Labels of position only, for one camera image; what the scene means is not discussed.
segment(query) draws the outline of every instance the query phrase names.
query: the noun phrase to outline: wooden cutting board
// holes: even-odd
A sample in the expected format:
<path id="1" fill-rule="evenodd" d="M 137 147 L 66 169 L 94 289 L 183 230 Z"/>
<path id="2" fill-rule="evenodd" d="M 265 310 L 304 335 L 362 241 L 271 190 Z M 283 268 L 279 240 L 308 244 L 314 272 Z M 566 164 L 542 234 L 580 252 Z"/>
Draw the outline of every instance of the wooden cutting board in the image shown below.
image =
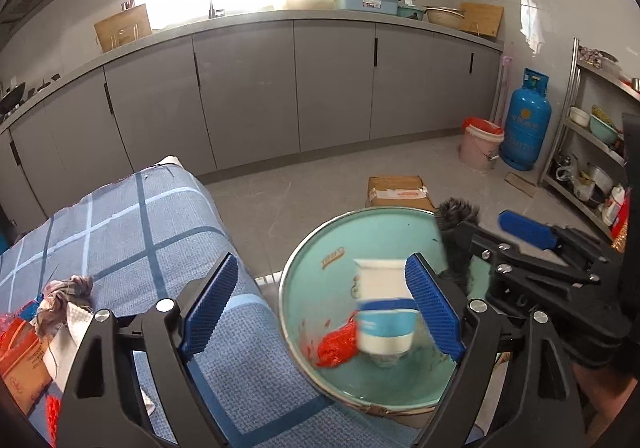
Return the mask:
<path id="1" fill-rule="evenodd" d="M 152 33 L 144 4 L 96 22 L 94 28 L 103 53 Z"/>
<path id="2" fill-rule="evenodd" d="M 472 34 L 496 37 L 504 6 L 492 4 L 460 3 L 460 9 L 466 12 L 460 29 Z"/>

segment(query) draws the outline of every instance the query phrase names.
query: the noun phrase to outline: bed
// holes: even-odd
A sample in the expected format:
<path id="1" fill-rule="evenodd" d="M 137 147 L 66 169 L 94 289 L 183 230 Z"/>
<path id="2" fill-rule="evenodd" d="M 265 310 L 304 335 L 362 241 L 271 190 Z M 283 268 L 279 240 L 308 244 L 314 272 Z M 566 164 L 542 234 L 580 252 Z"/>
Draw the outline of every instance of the bed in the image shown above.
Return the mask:
<path id="1" fill-rule="evenodd" d="M 141 313 L 205 276 L 220 254 L 238 256 L 209 192 L 174 163 L 101 187 L 2 254 L 0 313 L 32 300 L 49 279 L 72 274 L 94 278 L 96 309 Z M 409 446 L 414 428 L 348 409 L 308 383 L 238 259 L 238 284 L 225 312 L 205 351 L 188 365 L 232 447 Z M 145 354 L 135 357 L 140 386 L 156 405 L 154 431 L 175 441 Z M 59 395 L 53 384 L 47 392 Z M 48 440 L 44 401 L 37 402 L 30 421 Z"/>

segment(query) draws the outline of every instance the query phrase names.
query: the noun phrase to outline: teal bowl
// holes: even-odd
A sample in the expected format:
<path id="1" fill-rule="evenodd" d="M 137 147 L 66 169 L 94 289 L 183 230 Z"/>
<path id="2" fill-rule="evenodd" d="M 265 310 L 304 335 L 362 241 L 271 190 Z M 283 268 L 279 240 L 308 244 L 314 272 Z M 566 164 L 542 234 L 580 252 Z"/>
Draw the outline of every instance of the teal bowl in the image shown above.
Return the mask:
<path id="1" fill-rule="evenodd" d="M 618 133 L 613 127 L 607 125 L 600 118 L 591 115 L 589 120 L 589 129 L 597 139 L 606 143 L 607 145 L 613 145 L 618 139 Z"/>
<path id="2" fill-rule="evenodd" d="M 437 404 L 455 365 L 435 347 L 424 322 L 411 351 L 392 367 L 362 352 L 335 368 L 316 365 L 319 341 L 356 311 L 354 259 L 406 259 L 416 252 L 436 272 L 445 269 L 433 213 L 386 206 L 326 222 L 289 257 L 278 293 L 280 326 L 292 359 L 327 396 L 374 415 L 421 414 Z M 469 298 L 484 298 L 488 284 L 489 264 L 474 257 Z"/>

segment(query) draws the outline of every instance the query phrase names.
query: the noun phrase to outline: gray kitchen cabinet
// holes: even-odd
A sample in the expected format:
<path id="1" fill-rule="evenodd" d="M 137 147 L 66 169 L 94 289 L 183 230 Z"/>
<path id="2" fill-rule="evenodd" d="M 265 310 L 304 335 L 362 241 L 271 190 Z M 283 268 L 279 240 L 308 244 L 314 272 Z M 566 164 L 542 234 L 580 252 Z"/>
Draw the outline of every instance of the gray kitchen cabinet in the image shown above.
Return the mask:
<path id="1" fill-rule="evenodd" d="M 300 152 L 291 21 L 193 35 L 218 168 Z"/>
<path id="2" fill-rule="evenodd" d="M 371 139 L 432 130 L 434 106 L 427 103 L 427 57 L 433 35 L 423 30 L 376 24 Z"/>
<path id="3" fill-rule="evenodd" d="M 0 205 L 9 220 L 15 222 L 18 233 L 26 233 L 47 217 L 31 191 L 13 146 L 9 130 L 0 134 Z"/>
<path id="4" fill-rule="evenodd" d="M 176 155 L 195 175 L 216 170 L 191 35 L 106 64 L 111 104 L 134 170 Z"/>
<path id="5" fill-rule="evenodd" d="M 69 194 L 73 180 L 69 178 L 53 139 L 46 104 L 40 102 L 23 114 L 10 127 L 22 170 L 47 217 L 73 204 Z"/>
<path id="6" fill-rule="evenodd" d="M 102 67 L 63 86 L 11 126 L 22 168 L 46 215 L 132 174 Z"/>
<path id="7" fill-rule="evenodd" d="M 369 139 L 375 24 L 295 21 L 302 151 Z"/>
<path id="8" fill-rule="evenodd" d="M 474 55 L 471 68 L 471 90 L 474 98 L 470 102 L 471 116 L 488 118 L 494 105 L 495 90 L 500 72 L 500 51 L 480 44 L 470 44 Z"/>
<path id="9" fill-rule="evenodd" d="M 426 55 L 431 129 L 454 129 L 465 118 L 488 118 L 494 102 L 500 53 L 480 44 L 433 35 Z"/>

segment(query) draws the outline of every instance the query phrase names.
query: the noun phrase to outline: frying pan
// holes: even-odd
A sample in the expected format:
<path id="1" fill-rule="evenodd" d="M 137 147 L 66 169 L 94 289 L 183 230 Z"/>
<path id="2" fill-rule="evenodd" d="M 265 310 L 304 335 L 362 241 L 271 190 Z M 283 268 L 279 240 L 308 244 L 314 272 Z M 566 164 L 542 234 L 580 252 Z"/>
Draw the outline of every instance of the frying pan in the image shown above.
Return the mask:
<path id="1" fill-rule="evenodd" d="M 25 82 L 22 82 L 14 89 L 11 89 L 11 91 L 9 91 L 4 96 L 4 98 L 0 100 L 0 114 L 7 114 L 20 102 L 20 100 L 22 100 L 22 95 L 24 94 L 24 85 Z"/>

